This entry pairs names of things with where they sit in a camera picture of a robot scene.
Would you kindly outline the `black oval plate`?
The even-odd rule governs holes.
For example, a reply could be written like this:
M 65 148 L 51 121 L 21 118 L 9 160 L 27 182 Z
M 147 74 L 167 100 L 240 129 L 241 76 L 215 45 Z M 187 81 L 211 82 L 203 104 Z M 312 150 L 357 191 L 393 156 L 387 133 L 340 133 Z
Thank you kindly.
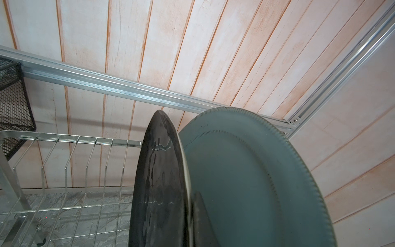
M 129 246 L 191 247 L 191 181 L 180 137 L 157 110 L 146 129 L 137 164 Z

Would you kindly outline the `steel dish rack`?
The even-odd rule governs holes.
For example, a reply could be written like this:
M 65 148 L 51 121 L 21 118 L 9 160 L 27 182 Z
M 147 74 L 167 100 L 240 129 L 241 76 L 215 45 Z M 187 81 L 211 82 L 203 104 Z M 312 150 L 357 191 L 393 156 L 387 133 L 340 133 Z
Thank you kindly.
M 2 131 L 1 246 L 128 246 L 141 145 Z

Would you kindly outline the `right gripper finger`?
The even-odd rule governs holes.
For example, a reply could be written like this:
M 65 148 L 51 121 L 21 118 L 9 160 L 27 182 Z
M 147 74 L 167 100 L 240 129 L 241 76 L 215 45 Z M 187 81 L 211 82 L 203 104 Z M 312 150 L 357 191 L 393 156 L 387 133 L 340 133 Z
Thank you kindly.
M 193 246 L 219 247 L 203 197 L 199 191 L 193 196 Z

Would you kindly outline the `pale green glass plate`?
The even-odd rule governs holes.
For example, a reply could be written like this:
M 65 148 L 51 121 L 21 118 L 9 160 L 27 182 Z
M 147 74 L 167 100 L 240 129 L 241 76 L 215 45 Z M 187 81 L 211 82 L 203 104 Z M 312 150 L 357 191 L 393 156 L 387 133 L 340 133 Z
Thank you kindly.
M 325 201 L 289 140 L 256 113 L 214 108 L 179 133 L 222 247 L 335 247 Z

